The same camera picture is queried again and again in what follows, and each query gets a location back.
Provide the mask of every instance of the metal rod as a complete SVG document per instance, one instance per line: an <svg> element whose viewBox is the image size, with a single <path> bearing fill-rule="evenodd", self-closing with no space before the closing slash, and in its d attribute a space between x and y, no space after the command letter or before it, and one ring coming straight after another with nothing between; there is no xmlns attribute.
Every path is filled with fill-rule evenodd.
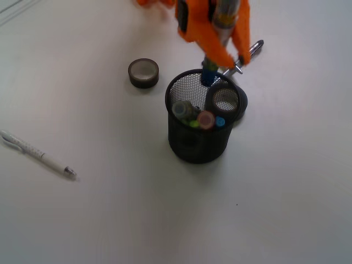
<svg viewBox="0 0 352 264"><path fill-rule="evenodd" d="M263 45L264 45L264 40L259 40L249 49L249 53L251 54L251 59L254 58L254 56L263 47ZM239 68L239 69L241 69L243 67L240 60L236 61L236 66L237 66L236 68ZM228 69L228 70L224 71L223 75L225 75L227 77L232 76L233 74L238 72L238 70L236 68L235 69Z"/></svg>

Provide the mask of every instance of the blue marker cap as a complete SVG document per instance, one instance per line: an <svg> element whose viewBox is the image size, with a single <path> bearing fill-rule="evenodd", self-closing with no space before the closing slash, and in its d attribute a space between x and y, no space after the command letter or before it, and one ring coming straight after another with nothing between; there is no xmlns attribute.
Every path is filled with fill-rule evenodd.
<svg viewBox="0 0 352 264"><path fill-rule="evenodd" d="M221 128L225 125L225 119L223 119L222 117L215 117L215 125L218 128Z"/></svg>

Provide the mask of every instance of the mesh cup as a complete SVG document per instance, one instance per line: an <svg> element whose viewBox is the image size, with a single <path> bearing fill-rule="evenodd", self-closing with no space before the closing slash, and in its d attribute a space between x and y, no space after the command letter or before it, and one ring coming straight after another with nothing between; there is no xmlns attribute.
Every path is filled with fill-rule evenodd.
<svg viewBox="0 0 352 264"><path fill-rule="evenodd" d="M223 112L233 112L226 120L225 126L202 130L183 124L173 114L172 104L180 100L190 101L193 106L205 110L206 96L211 87L204 86L201 79L201 69L186 71L171 81L165 95L170 147L179 158L191 163L210 162L224 152L233 123L237 120L242 107L238 87L229 78L217 73L211 87L224 85L226 89L219 95L215 94L214 99L219 97L222 98L222 101L214 103Z"/></svg>

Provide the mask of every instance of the marker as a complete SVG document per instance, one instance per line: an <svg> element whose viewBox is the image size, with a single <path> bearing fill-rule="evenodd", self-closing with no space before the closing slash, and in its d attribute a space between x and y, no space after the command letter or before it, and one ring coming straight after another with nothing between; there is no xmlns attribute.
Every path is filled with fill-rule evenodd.
<svg viewBox="0 0 352 264"><path fill-rule="evenodd" d="M211 129L215 125L215 116L209 111L202 111L198 117L197 121L201 129Z"/></svg>
<svg viewBox="0 0 352 264"><path fill-rule="evenodd" d="M189 126L191 128L199 128L199 123L197 120L192 120L191 122L189 122Z"/></svg>
<svg viewBox="0 0 352 264"><path fill-rule="evenodd" d="M225 125L225 119L222 117L215 117L215 125L218 128L222 128Z"/></svg>
<svg viewBox="0 0 352 264"><path fill-rule="evenodd" d="M172 112L178 119L196 119L200 109L192 105L190 101L176 101L172 104Z"/></svg>

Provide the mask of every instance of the metal part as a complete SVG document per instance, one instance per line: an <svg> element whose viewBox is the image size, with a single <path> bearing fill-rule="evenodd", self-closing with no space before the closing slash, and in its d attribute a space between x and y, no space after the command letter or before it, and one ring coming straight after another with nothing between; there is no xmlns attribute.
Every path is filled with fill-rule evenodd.
<svg viewBox="0 0 352 264"><path fill-rule="evenodd" d="M264 40L259 40L249 49L249 53L251 54L251 59L253 59L257 55L257 53L263 47L263 45L264 45ZM232 76L235 73L242 74L243 73L242 70L241 70L242 67L243 67L243 65L242 65L241 61L238 59L236 61L235 68L234 69L228 69L228 70L224 71L223 75L229 77L229 76Z"/></svg>
<svg viewBox="0 0 352 264"><path fill-rule="evenodd" d="M70 167L66 167L64 170L64 175L67 178L70 178L71 180L75 180L77 173L75 173L75 171L73 169L71 169Z"/></svg>

